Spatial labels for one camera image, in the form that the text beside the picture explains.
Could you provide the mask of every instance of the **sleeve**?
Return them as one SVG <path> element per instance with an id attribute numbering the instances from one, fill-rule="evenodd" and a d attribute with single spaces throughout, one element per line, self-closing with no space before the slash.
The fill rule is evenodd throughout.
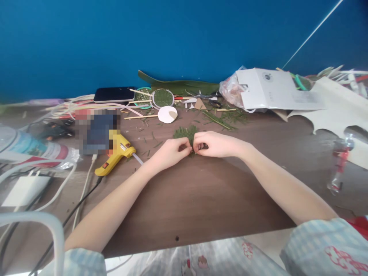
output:
<path id="1" fill-rule="evenodd" d="M 341 218 L 299 225 L 280 257 L 291 275 L 368 275 L 368 241 Z"/>
<path id="2" fill-rule="evenodd" d="M 54 261 L 40 273 L 40 276 L 49 275 L 54 275 Z M 101 253 L 83 248 L 68 250 L 64 255 L 64 275 L 105 276 L 107 275 L 105 258 Z"/>

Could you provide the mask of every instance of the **white charger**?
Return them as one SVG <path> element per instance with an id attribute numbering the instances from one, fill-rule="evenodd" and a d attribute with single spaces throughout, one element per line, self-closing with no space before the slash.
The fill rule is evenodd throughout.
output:
<path id="1" fill-rule="evenodd" d="M 29 205 L 47 186 L 50 176 L 35 176 L 33 170 L 27 176 L 21 176 L 4 200 L 2 207 L 19 207 Z"/>

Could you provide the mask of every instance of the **brown table surface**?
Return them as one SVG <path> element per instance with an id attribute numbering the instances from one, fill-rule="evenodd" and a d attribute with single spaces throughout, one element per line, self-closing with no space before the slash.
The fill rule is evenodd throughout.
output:
<path id="1" fill-rule="evenodd" d="M 20 108 L 13 109 L 5 118 L 2 117 L 2 122 L 14 128 L 21 127 L 25 124 L 20 119 L 22 113 Z M 199 112 L 179 109 L 178 113 L 182 119 L 163 126 L 158 125 L 156 118 L 147 120 L 149 127 L 140 120 L 122 120 L 122 134 L 137 149 L 141 159 L 146 161 L 147 153 L 142 153 L 151 150 L 152 156 L 159 148 L 153 147 L 171 138 L 174 130 L 180 126 L 194 124 L 200 131 L 222 131 L 222 127 L 215 123 L 203 125 L 207 121 L 204 121 L 204 116 Z M 28 113 L 27 119 L 34 120 L 40 115 L 36 112 Z M 312 124 L 306 118 L 294 116 L 286 123 L 272 112 L 249 114 L 246 125 L 236 126 L 238 130 L 235 132 L 224 130 L 221 133 L 252 143 L 263 154 L 312 188 L 338 214 L 344 217 L 351 217 L 352 212 L 356 215 L 368 214 L 368 173 L 363 168 L 347 164 L 342 179 L 343 192 L 338 196 L 333 196 L 326 188 L 333 164 L 332 148 L 336 140 L 334 134 L 319 130 L 313 135 Z M 73 138 L 62 142 L 74 145 Z M 106 156 L 100 156 L 95 167 L 101 166 L 106 159 Z M 61 196 L 46 212 L 64 221 L 79 201 L 89 165 L 90 156 L 83 156 Z M 129 162 L 121 160 L 86 200 L 82 216 L 91 211 L 139 166 L 135 159 Z M 56 176 L 65 177 L 66 174 L 67 172 L 61 172 Z M 53 196 L 61 181 L 62 178 L 54 181 L 39 205 L 43 205 Z M 7 183 L 2 185 L 0 200 L 5 198 L 10 187 Z M 12 209 L 0 208 L 0 212 L 6 211 Z M 71 231 L 73 219 L 66 226 L 66 236 Z M 268 196 L 240 160 L 187 157 L 159 173 L 147 184 L 103 254 L 109 258 L 293 226 L 290 218 Z M 4 267 L 7 268 L 7 273 L 31 270 L 51 240 L 51 234 L 44 226 L 21 223 L 5 256 Z"/>

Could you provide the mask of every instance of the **smartphone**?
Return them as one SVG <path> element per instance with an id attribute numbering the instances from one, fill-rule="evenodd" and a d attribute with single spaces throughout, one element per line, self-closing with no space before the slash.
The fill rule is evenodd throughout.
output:
<path id="1" fill-rule="evenodd" d="M 130 102 L 134 100 L 135 92 L 129 89 L 135 90 L 135 87 L 98 88 L 93 101 L 98 104 L 106 102 Z"/>

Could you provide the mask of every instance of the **brown paper triangle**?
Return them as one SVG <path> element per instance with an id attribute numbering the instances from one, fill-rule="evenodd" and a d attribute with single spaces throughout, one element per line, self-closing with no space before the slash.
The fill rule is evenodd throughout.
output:
<path id="1" fill-rule="evenodd" d="M 206 106 L 200 98 L 197 98 L 197 102 L 195 103 L 194 108 L 198 110 L 207 110 Z"/>

